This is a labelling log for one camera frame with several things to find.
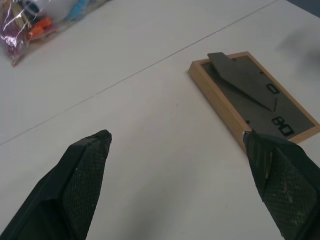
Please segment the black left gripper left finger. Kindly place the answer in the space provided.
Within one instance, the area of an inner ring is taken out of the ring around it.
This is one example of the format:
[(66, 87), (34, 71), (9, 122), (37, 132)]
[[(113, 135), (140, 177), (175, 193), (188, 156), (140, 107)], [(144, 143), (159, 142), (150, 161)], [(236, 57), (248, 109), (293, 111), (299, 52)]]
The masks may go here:
[(111, 142), (104, 129), (71, 144), (32, 189), (0, 240), (86, 240)]

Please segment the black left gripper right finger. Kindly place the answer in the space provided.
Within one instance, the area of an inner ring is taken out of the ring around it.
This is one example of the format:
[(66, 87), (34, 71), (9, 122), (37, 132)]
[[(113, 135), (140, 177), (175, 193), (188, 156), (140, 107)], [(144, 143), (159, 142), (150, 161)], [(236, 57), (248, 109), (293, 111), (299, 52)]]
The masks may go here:
[(297, 144), (242, 134), (258, 194), (285, 240), (320, 240), (320, 168)]

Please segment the clear plastic bag of toys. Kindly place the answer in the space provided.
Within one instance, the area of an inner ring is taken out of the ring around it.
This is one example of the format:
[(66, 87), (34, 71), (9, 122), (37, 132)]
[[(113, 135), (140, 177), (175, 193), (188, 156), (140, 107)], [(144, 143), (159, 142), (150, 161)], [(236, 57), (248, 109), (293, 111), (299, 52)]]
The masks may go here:
[(64, 30), (111, 0), (0, 0), (0, 49), (14, 66), (30, 42)]

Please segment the wooden framed puzzle board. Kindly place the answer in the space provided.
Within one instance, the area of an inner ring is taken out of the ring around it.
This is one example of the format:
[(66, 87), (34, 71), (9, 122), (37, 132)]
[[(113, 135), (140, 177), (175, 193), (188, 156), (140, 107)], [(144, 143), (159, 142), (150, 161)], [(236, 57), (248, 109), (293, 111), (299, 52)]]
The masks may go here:
[(188, 73), (241, 148), (251, 130), (296, 144), (320, 133), (320, 123), (249, 52), (207, 56)]

